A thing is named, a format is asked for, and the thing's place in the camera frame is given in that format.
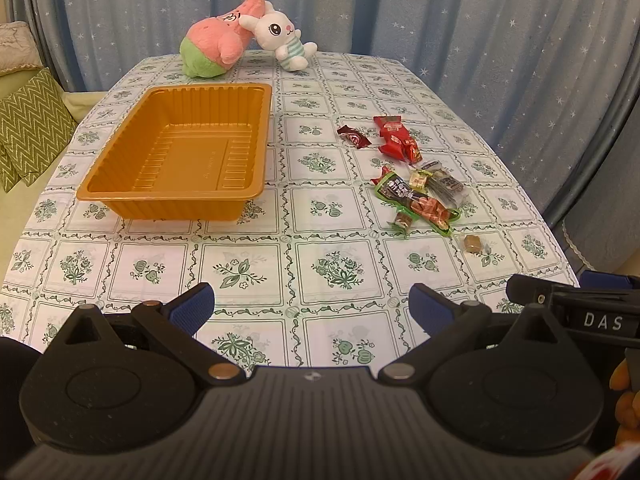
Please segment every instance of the plastic container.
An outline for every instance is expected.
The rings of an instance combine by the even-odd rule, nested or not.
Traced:
[[[236,220],[262,192],[271,86],[147,91],[76,192],[123,218]]]

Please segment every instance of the bunny ear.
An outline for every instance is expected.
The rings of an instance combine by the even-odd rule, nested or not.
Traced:
[[[238,23],[240,24],[240,27],[253,32],[255,30],[255,26],[258,24],[258,18],[249,16],[248,14],[241,14],[238,19]]]

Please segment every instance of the pink plush toy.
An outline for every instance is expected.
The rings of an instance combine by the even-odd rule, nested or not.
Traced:
[[[241,15],[264,15],[264,0],[245,0],[236,9],[194,23],[180,44],[182,69],[190,77],[214,77],[240,59],[252,33],[239,25]]]

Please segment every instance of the striped shirt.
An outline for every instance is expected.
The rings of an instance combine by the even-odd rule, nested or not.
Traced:
[[[287,43],[287,57],[280,62],[284,70],[289,70],[291,58],[294,56],[305,57],[305,48],[302,46],[300,38],[294,33],[293,40]]]

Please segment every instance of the tablecloth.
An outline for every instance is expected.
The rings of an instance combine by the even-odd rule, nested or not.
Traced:
[[[74,191],[110,135],[151,86],[202,84],[179,56],[142,60],[80,123],[20,241],[0,289],[0,333],[43,351],[71,311],[95,303],[127,312],[169,301],[198,282],[216,293],[197,339],[247,371],[257,365],[383,365],[428,338],[409,316],[422,282],[497,311],[514,272],[576,283],[534,205],[489,146],[396,60],[318,53],[284,72],[271,52],[247,51],[215,79],[273,86],[264,192],[236,222],[124,220]],[[451,238],[416,222],[408,239],[369,179],[387,163],[371,118],[401,114],[425,160],[470,188]],[[343,124],[373,145],[355,149]],[[478,234],[482,254],[461,250]]]

